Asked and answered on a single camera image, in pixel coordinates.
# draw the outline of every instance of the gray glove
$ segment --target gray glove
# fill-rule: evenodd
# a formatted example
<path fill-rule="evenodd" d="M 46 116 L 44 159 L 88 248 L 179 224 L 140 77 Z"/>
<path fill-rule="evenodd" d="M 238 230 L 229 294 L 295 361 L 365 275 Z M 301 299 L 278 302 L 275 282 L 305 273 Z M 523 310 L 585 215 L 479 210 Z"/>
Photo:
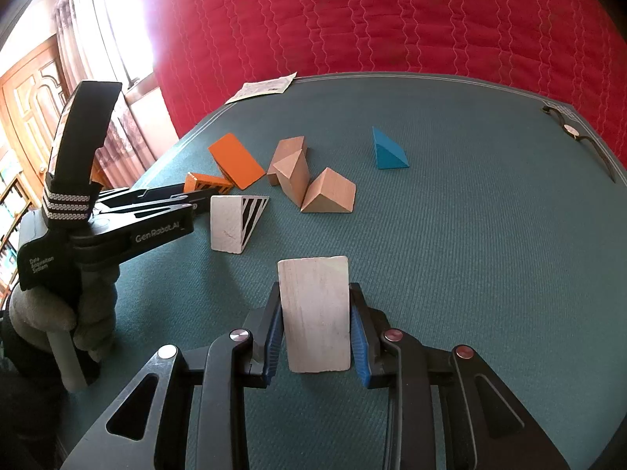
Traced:
<path fill-rule="evenodd" d="M 100 362 L 113 342 L 115 281 L 119 276 L 117 266 L 93 274 L 78 300 L 77 313 L 62 298 L 41 286 L 22 291 L 18 284 L 9 303 L 11 324 L 23 340 L 48 353 L 51 350 L 46 332 L 76 328 L 76 347 L 88 351 L 93 360 Z"/>

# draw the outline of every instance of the blue triangular prism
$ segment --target blue triangular prism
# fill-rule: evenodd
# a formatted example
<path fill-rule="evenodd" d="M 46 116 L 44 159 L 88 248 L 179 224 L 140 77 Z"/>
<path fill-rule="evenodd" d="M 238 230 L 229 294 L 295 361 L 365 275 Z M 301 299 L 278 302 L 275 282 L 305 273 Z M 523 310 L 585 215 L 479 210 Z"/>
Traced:
<path fill-rule="evenodd" d="M 374 157 L 380 170 L 408 168 L 410 166 L 404 150 L 376 127 L 372 128 L 374 139 Z"/>

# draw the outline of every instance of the teal tablecloth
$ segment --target teal tablecloth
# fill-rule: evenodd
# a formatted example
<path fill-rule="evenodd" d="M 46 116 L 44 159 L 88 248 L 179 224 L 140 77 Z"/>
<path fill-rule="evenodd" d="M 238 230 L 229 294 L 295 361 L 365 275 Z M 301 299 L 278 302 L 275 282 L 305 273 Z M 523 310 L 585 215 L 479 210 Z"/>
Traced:
<path fill-rule="evenodd" d="M 393 325 L 425 345 L 475 347 L 573 470 L 587 468 L 627 411 L 627 188 L 618 162 L 612 183 L 544 102 L 466 78 L 342 74 L 209 115 L 138 186 L 217 174 L 207 147 L 227 132 L 264 167 L 280 138 L 305 134 L 312 176 L 329 166 L 355 182 L 355 210 L 301 214 L 261 179 L 246 193 L 271 199 L 242 255 L 212 252 L 203 216 L 124 264 L 117 346 L 68 403 L 65 445 L 161 345 L 200 347 L 239 326 L 278 260 L 346 254 L 350 279 Z M 404 147 L 409 169 L 376 169 L 372 126 Z M 272 386 L 246 401 L 253 469 L 380 468 L 386 392 L 362 389 L 354 371 L 296 375 L 283 354 Z"/>

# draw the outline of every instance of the gray handle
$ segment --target gray handle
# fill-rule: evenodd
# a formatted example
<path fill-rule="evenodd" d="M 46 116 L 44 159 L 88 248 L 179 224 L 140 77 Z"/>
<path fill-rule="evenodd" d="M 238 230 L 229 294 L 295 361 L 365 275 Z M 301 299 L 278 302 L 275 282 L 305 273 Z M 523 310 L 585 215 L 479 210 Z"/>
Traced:
<path fill-rule="evenodd" d="M 81 274 L 83 291 L 98 278 L 97 273 Z M 78 362 L 76 348 L 69 332 L 48 332 L 48 342 L 61 373 L 61 381 L 68 392 L 78 392 L 87 388 L 87 380 Z"/>

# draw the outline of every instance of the orange wooden block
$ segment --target orange wooden block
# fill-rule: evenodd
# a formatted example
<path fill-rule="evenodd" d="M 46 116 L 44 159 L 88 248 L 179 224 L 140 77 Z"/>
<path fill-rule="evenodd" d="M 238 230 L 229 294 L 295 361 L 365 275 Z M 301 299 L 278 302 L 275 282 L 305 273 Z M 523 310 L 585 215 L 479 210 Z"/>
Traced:
<path fill-rule="evenodd" d="M 185 177 L 183 192 L 192 192 L 209 187 L 217 187 L 218 194 L 228 194 L 233 188 L 233 183 L 220 177 L 212 177 L 202 173 L 188 173 Z"/>
<path fill-rule="evenodd" d="M 289 137 L 287 139 L 281 139 L 278 142 L 277 149 L 270 161 L 270 167 L 268 168 L 268 180 L 270 185 L 279 185 L 277 171 L 275 169 L 275 163 L 285 159 L 288 155 L 302 150 L 303 153 L 307 151 L 307 145 L 305 143 L 305 136 Z"/>
<path fill-rule="evenodd" d="M 298 150 L 274 166 L 281 189 L 300 208 L 309 185 L 309 167 L 305 160 L 305 152 Z"/>
<path fill-rule="evenodd" d="M 209 152 L 225 178 L 240 189 L 247 188 L 265 174 L 253 156 L 231 133 L 213 143 Z"/>
<path fill-rule="evenodd" d="M 331 168 L 315 179 L 305 194 L 301 212 L 351 212 L 357 187 Z"/>

